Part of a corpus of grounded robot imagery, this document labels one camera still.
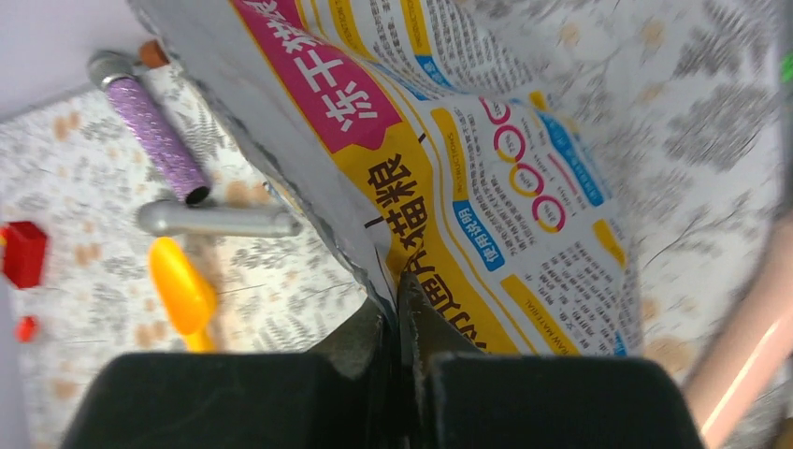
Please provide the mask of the pet food bag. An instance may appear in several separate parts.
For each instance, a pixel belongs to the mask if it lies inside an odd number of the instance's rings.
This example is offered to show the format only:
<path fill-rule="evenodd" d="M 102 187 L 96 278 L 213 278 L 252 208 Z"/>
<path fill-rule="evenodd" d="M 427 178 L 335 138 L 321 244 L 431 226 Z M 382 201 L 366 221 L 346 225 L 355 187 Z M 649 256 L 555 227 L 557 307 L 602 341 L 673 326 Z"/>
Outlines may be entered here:
<path fill-rule="evenodd" d="M 620 210 L 542 81 L 453 1 L 136 1 L 384 310 L 490 353 L 638 355 Z"/>

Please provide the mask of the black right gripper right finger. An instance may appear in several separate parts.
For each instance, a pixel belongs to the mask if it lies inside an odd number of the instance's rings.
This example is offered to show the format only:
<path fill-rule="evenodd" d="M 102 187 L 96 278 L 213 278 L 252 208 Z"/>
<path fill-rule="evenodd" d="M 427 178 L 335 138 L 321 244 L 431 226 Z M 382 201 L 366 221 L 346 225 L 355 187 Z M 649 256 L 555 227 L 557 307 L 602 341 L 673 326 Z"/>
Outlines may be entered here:
<path fill-rule="evenodd" d="M 397 290 L 400 366 L 426 372 L 430 358 L 441 353 L 475 353 L 477 348 L 430 304 L 417 276 L 405 272 Z"/>

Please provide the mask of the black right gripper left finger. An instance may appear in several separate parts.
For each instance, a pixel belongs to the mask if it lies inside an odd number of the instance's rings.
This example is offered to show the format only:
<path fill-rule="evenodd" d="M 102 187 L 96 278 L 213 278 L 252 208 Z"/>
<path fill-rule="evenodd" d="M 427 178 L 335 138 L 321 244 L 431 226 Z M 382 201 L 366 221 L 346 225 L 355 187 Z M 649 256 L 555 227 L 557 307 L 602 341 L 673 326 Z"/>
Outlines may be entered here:
<path fill-rule="evenodd" d="M 338 328 L 313 345 L 308 353 L 318 355 L 343 377 L 358 379 L 380 351 L 387 324 L 381 309 L 371 299 Z"/>

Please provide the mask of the yellow plastic scoop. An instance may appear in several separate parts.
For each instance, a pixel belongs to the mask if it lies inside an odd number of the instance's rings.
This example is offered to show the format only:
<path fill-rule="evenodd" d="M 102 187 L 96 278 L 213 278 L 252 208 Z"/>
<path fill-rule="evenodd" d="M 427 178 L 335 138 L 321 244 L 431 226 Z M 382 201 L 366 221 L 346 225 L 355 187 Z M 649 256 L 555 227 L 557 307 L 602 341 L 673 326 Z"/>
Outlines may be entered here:
<path fill-rule="evenodd" d="M 168 322 L 187 350 L 214 353 L 217 345 L 209 325 L 217 309 L 217 293 L 172 238 L 153 241 L 148 256 L 154 290 L 165 307 Z"/>

